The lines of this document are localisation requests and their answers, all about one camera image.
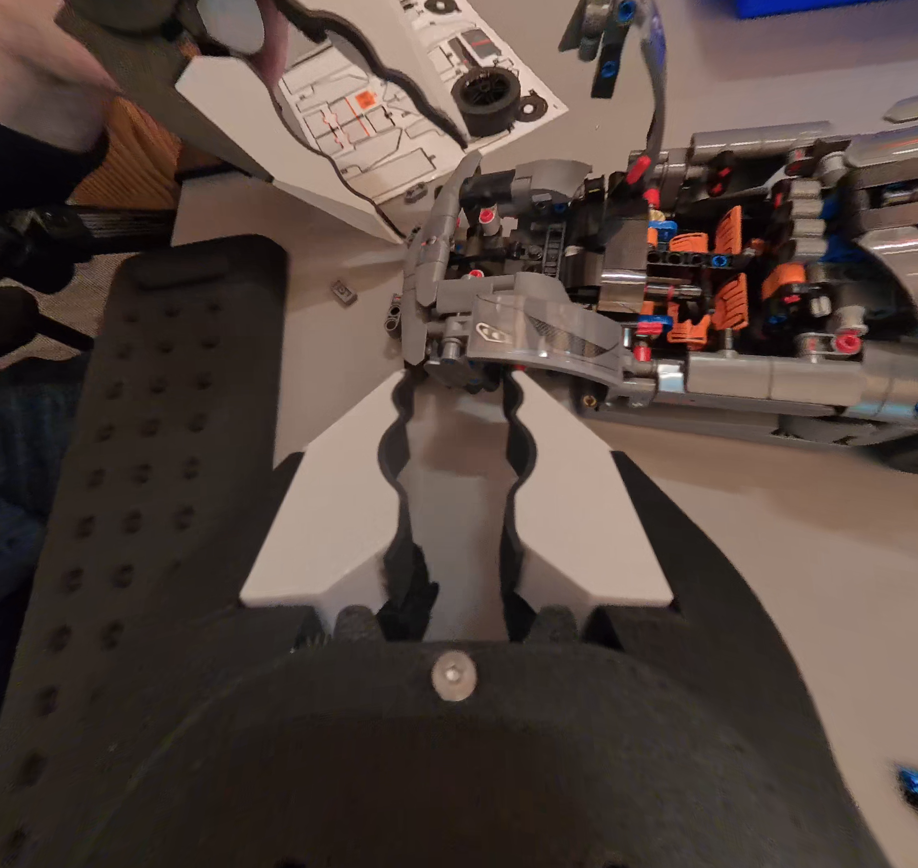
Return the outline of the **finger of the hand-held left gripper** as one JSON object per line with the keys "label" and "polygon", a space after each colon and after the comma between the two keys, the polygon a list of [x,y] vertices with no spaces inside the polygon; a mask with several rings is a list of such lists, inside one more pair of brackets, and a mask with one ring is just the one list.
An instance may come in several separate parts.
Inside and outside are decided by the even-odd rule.
{"label": "finger of the hand-held left gripper", "polygon": [[337,45],[354,64],[393,83],[419,114],[469,145],[465,120],[430,62],[400,0],[274,0],[285,19],[316,43]]}
{"label": "finger of the hand-held left gripper", "polygon": [[248,62],[194,57],[175,88],[267,171],[277,189],[378,239],[393,244],[403,240],[371,200],[343,181],[330,157],[310,148],[291,130],[271,91]]}

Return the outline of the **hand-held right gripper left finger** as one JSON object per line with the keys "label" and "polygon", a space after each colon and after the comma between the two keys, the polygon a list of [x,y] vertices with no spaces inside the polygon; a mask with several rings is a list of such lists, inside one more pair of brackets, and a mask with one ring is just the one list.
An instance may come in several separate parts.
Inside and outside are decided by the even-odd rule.
{"label": "hand-held right gripper left finger", "polygon": [[312,608],[325,628],[349,607],[401,613],[417,581],[407,494],[414,411],[407,370],[314,438],[245,582],[245,608]]}

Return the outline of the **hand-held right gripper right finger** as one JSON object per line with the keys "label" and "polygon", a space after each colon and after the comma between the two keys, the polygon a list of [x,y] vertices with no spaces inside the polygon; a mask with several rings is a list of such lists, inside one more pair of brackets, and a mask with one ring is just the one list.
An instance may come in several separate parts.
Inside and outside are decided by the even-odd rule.
{"label": "hand-held right gripper right finger", "polygon": [[502,607],[523,642],[545,608],[576,634],[601,608],[666,609],[675,599],[611,447],[536,380],[503,379],[507,461]]}

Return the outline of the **black lego wheel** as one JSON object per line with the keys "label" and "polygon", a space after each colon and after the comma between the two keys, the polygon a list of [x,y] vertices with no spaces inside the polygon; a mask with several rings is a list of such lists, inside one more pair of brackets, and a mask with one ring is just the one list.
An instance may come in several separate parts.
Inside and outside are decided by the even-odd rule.
{"label": "black lego wheel", "polygon": [[512,128],[522,98],[517,75],[502,67],[466,71],[453,83],[453,100],[473,139],[497,136]]}

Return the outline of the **grey lego car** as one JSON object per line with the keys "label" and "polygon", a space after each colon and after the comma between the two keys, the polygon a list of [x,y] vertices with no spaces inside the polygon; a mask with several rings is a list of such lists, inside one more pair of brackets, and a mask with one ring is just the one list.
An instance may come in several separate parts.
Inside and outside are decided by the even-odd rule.
{"label": "grey lego car", "polygon": [[446,280],[539,273],[621,323],[645,385],[617,395],[549,371],[570,381],[581,414],[866,449],[916,473],[916,98],[889,108],[887,131],[811,122],[697,133],[662,151],[655,0],[579,0],[559,50],[596,61],[591,96],[608,99],[631,31],[654,101],[644,149],[608,176],[569,161],[490,174],[462,161],[408,238],[385,316],[405,365],[422,369],[403,356],[405,291],[431,308]]}

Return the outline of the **person's left forearm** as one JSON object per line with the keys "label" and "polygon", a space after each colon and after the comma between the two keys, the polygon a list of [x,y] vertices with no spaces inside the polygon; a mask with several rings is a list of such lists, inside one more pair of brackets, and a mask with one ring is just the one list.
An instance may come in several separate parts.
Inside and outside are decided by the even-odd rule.
{"label": "person's left forearm", "polygon": [[2,127],[1,212],[66,203],[108,151],[106,130],[89,150],[74,152]]}

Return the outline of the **person's left hand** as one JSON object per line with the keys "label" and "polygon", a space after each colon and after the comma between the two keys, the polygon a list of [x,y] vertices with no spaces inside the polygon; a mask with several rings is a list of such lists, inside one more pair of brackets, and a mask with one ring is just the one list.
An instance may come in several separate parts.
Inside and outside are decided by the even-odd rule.
{"label": "person's left hand", "polygon": [[63,0],[1,0],[1,124],[64,151],[91,150],[119,89],[57,23]]}

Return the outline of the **white sticker sheet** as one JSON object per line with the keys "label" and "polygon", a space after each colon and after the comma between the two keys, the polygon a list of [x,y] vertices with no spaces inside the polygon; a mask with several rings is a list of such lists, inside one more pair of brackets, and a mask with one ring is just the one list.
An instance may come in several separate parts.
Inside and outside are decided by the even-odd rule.
{"label": "white sticker sheet", "polygon": [[[502,67],[521,82],[512,128],[489,138],[471,137],[470,150],[497,151],[568,111],[467,0],[401,1],[451,94],[453,83],[475,68]],[[376,205],[403,196],[413,184],[432,184],[450,174],[465,155],[395,84],[362,71],[328,43],[290,67],[279,91],[306,142],[330,156],[345,182]]]}

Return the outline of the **thick wooden pillar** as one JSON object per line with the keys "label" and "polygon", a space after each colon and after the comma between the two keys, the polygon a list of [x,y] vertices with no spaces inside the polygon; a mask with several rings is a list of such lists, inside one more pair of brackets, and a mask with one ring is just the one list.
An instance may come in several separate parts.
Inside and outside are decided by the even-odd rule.
{"label": "thick wooden pillar", "polygon": [[70,198],[74,206],[166,211],[178,205],[182,142],[142,108],[119,98],[109,110],[109,151]]}

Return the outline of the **black mesh office chair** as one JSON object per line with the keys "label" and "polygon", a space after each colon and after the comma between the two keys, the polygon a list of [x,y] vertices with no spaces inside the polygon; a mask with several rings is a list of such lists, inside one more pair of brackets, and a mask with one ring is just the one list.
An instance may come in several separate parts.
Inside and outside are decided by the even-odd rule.
{"label": "black mesh office chair", "polygon": [[40,558],[2,600],[2,762],[109,757],[197,681],[275,482],[288,254],[246,234],[121,263]]}

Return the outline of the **person's body in dark clothing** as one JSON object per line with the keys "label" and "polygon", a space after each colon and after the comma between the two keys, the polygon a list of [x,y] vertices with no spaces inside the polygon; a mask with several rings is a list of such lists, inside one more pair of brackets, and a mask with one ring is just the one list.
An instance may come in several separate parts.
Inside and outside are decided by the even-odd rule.
{"label": "person's body in dark clothing", "polygon": [[24,358],[1,372],[1,599],[40,558],[89,356]]}

